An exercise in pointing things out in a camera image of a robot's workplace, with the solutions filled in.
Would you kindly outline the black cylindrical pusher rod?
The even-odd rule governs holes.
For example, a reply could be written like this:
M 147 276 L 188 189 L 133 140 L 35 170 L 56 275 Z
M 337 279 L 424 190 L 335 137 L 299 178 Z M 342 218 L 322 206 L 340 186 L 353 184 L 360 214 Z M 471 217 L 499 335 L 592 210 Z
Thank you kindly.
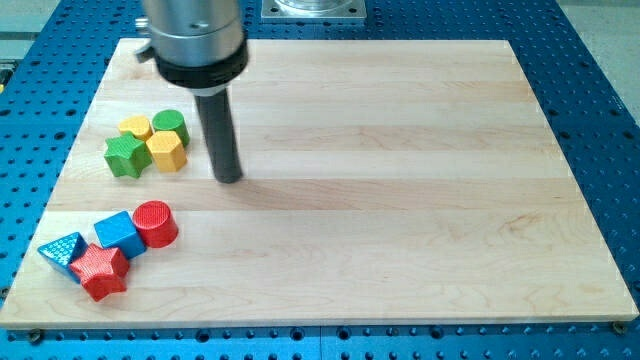
M 220 183 L 235 183 L 243 172 L 228 92 L 196 96 L 195 100 L 214 177 Z

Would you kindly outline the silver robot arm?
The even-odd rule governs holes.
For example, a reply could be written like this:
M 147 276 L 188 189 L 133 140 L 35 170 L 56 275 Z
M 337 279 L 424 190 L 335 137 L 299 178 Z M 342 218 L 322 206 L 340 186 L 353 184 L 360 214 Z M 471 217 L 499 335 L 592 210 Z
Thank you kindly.
M 135 52 L 138 62 L 154 60 L 167 82 L 195 99 L 215 179 L 241 179 L 229 84 L 249 62 L 246 33 L 236 0 L 144 0 L 136 20 L 148 43 Z

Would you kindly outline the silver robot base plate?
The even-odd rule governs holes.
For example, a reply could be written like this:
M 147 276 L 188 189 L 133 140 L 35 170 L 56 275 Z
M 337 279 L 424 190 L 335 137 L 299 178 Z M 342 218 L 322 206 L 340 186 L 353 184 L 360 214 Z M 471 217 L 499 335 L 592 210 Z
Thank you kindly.
M 365 19 L 365 0 L 263 0 L 261 18 L 280 19 Z

